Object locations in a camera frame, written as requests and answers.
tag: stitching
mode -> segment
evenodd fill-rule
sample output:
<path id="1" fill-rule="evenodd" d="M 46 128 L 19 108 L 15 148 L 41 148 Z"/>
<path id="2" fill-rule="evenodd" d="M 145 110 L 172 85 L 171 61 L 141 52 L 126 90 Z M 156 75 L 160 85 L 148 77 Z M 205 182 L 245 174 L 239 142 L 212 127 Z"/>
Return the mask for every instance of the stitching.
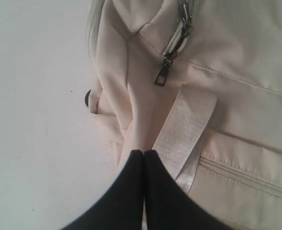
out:
<path id="1" fill-rule="evenodd" d="M 275 196 L 275 195 L 272 195 L 272 194 L 263 192 L 263 191 L 261 191 L 261 190 L 259 190 L 259 189 L 257 189 L 257 188 L 248 186 L 248 185 L 243 184 L 243 183 L 241 183 L 241 182 L 235 181 L 235 180 L 233 180 L 233 179 L 231 179 L 231 178 L 222 176 L 222 175 L 218 174 L 217 172 L 213 172 L 213 171 L 211 171 L 211 170 L 209 170 L 209 169 L 207 169 L 207 168 L 205 168 L 205 167 L 203 167 L 203 166 L 201 166 L 201 165 L 199 165 L 199 166 L 200 166 L 202 169 L 206 170 L 208 173 L 213 174 L 214 176 L 220 177 L 221 180 L 224 180 L 224 181 L 227 182 L 227 183 L 228 183 L 229 180 L 231 180 L 231 181 L 233 181 L 234 183 L 236 183 L 236 184 L 238 184 L 238 185 L 240 185 L 240 186 L 242 186 L 242 187 L 246 187 L 246 188 L 248 188 L 248 189 L 250 189 L 250 190 L 254 190 L 254 191 L 257 192 L 257 193 L 261 192 L 261 193 L 263 193 L 263 194 L 265 194 L 265 195 L 267 195 L 267 196 L 272 196 L 273 198 L 276 198 L 276 199 L 282 201 L 282 198 L 281 198 L 281 197 L 278 197 L 278 196 Z"/>
<path id="2" fill-rule="evenodd" d="M 227 165 L 227 166 L 233 167 L 233 168 L 235 168 L 235 169 L 242 170 L 242 171 L 245 172 L 245 173 L 250 173 L 251 176 L 255 176 L 255 177 L 258 177 L 258 178 L 260 178 L 260 179 L 262 179 L 262 180 L 266 180 L 266 181 L 269 181 L 269 182 L 273 182 L 273 183 L 275 183 L 276 185 L 282 186 L 282 183 L 280 183 L 280 182 L 278 182 L 278 181 L 275 181 L 275 180 L 273 180 L 273 179 L 268 179 L 268 178 L 264 177 L 263 175 L 257 174 L 257 173 L 255 173 L 255 172 L 253 172 L 253 171 L 248 170 L 248 169 L 242 169 L 241 167 L 239 167 L 239 166 L 237 166 L 237 165 L 229 164 L 229 163 L 227 163 L 227 162 L 226 162 L 225 160 L 223 160 L 223 159 L 215 158 L 215 157 L 213 157 L 213 156 L 208 155 L 207 153 L 204 153 L 203 156 L 205 156 L 205 157 L 207 157 L 207 158 L 209 158 L 209 159 L 211 159 L 211 160 L 217 161 L 217 162 L 219 162 L 219 163 L 223 163 L 223 164 L 225 164 L 225 165 Z"/>
<path id="3" fill-rule="evenodd" d="M 267 88 L 263 88 L 263 87 L 260 87 L 258 85 L 254 85 L 254 84 L 251 84 L 251 83 L 248 83 L 248 82 L 245 82 L 243 80 L 240 80 L 240 79 L 237 79 L 231 75 L 228 75 L 228 74 L 224 74 L 224 73 L 221 73 L 219 71 L 216 71 L 216 70 L 213 70 L 213 69 L 210 69 L 210 68 L 207 68 L 207 67 L 204 67 L 204 66 L 200 66 L 198 64 L 195 64 L 193 62 L 190 62 L 190 61 L 185 61 L 185 60 L 178 60 L 178 61 L 181 61 L 181 62 L 187 62 L 189 63 L 190 65 L 192 65 L 195 69 L 201 69 L 201 70 L 204 70 L 204 71 L 207 71 L 207 72 L 210 72 L 210 73 L 214 73 L 214 74 L 218 74 L 220 76 L 223 76 L 223 77 L 226 77 L 228 79 L 231 79 L 231 80 L 234 80 L 234 81 L 238 81 L 240 83 L 243 83 L 245 85 L 248 85 L 248 86 L 251 86 L 255 89 L 262 89 L 262 90 L 265 90 L 269 93 L 274 93 L 274 94 L 277 94 L 279 96 L 282 96 L 282 93 L 281 92 L 277 92 L 277 91 L 274 91 L 274 90 L 270 90 L 270 89 L 267 89 Z"/>

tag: cream backpack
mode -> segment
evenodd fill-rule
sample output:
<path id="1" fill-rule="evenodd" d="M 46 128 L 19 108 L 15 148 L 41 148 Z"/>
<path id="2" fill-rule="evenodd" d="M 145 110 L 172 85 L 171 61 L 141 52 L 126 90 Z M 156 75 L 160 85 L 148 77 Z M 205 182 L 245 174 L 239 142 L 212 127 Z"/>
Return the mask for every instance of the cream backpack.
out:
<path id="1" fill-rule="evenodd" d="M 155 149 L 211 215 L 282 230 L 282 0 L 93 0 L 89 23 L 118 168 Z"/>

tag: beige fabric bag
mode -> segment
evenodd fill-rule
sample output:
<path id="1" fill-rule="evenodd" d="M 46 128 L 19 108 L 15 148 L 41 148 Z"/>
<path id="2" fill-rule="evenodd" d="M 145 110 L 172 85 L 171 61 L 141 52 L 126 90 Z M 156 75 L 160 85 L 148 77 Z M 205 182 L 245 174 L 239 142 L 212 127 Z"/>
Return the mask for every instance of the beige fabric bag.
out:
<path id="1" fill-rule="evenodd" d="M 178 0 L 92 2 L 99 80 L 90 111 L 119 168 L 130 150 L 156 149 L 213 216 L 236 229 L 282 230 L 282 0 L 189 6 L 192 30 L 172 63 L 165 56 L 184 27 Z M 161 87 L 162 63 L 172 65 Z"/>

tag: zipper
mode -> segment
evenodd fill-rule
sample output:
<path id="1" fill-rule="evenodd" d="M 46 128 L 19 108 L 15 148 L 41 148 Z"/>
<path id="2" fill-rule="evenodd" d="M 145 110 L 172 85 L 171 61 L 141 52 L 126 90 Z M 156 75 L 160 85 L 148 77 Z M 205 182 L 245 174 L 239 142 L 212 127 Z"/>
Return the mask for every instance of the zipper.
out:
<path id="1" fill-rule="evenodd" d="M 171 68 L 174 58 L 178 55 L 178 51 L 182 50 L 185 41 L 191 33 L 192 29 L 192 16 L 189 10 L 188 0 L 180 0 L 181 23 L 178 34 L 175 34 L 173 41 L 168 45 L 167 50 L 164 51 L 164 59 L 162 68 L 155 80 L 155 85 L 164 86 L 166 83 L 169 69 Z"/>
<path id="2" fill-rule="evenodd" d="M 240 182 L 250 187 L 257 188 L 273 196 L 282 198 L 282 187 L 272 184 L 263 179 L 255 178 L 253 176 L 234 170 L 230 167 L 224 166 L 202 156 L 199 158 L 199 165 L 224 177 L 230 178 L 234 181 Z"/>

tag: front pocket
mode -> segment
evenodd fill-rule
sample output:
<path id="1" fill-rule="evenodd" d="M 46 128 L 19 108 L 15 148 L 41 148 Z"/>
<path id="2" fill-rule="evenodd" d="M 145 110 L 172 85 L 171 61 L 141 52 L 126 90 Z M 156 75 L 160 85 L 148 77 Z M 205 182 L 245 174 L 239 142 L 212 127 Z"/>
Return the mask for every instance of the front pocket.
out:
<path id="1" fill-rule="evenodd" d="M 219 219 L 282 229 L 282 155 L 207 130 L 189 196 Z"/>

